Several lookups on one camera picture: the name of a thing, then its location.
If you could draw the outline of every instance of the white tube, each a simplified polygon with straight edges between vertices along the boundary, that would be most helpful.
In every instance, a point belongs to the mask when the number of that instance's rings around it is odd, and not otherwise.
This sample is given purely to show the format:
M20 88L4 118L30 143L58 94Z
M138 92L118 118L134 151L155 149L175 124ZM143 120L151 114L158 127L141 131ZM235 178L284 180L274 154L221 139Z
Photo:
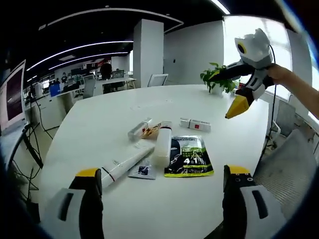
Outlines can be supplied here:
M158 167L168 167L171 146L171 122L160 123L159 135L154 149L154 164Z
M136 163L154 149L154 144L146 139L129 146L127 150L120 151L117 158L109 160L101 167L102 187L108 187L124 173L130 170Z

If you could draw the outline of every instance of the green leaves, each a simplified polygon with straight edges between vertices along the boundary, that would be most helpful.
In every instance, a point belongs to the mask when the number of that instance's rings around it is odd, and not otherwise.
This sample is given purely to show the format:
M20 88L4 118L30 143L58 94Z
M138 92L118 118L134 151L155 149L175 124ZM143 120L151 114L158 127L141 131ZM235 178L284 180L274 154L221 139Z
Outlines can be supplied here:
M213 75L217 72L220 71L222 69L225 69L226 66L222 65L221 67L214 62L210 62L209 63L212 66L215 66L214 70L211 69L207 69L204 70L203 73L200 74L200 78L203 80L204 84L207 85L207 88L209 90L209 92L216 86L219 85L221 87L225 88L225 92L229 93L231 92L234 88L235 88L235 83L231 80L231 79L223 79L223 80L218 80L218 81L212 81L211 78L213 77Z

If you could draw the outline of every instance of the white pillar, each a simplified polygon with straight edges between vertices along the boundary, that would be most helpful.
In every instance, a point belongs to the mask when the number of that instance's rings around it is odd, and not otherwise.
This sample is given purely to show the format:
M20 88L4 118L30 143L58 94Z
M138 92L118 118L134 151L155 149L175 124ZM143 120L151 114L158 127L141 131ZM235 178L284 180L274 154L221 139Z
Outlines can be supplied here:
M163 73L164 23L142 19L134 28L133 74L147 87L152 74Z

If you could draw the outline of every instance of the monitor screen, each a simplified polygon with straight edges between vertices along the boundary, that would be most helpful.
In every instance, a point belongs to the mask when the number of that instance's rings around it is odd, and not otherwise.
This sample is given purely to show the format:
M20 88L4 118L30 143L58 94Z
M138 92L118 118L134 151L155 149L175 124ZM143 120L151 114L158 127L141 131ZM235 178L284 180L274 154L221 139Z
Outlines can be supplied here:
M0 128L1 132L11 125L25 120L22 100L22 80L24 75L22 62L15 68L0 87Z

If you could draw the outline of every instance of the black ceiling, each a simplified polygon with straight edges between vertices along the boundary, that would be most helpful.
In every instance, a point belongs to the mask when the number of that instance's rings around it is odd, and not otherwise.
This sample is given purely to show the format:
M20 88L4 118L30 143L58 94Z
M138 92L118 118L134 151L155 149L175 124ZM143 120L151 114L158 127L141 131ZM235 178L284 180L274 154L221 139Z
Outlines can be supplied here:
M232 14L260 15L285 21L280 9L271 0L220 0ZM39 27L61 17L77 12L104 8L133 8L167 15L184 22L183 26L220 20L222 12L210 0L96 0L92 2L66 3L24 1L16 6L16 2L6 1L2 9L6 9L1 17L2 33L6 33L5 48L2 57L8 63L1 62L2 68L13 68L23 59L27 59L27 68L38 61L58 52L77 46L106 41L123 41L133 39L134 26L140 19L152 19L164 22L168 30L179 23L162 16L132 11L99 11L81 14L59 21L39 30ZM103 44L77 49L45 61L31 69L28 74L44 74L49 67L62 63L58 59L70 54L77 58L89 55L131 51L132 43Z

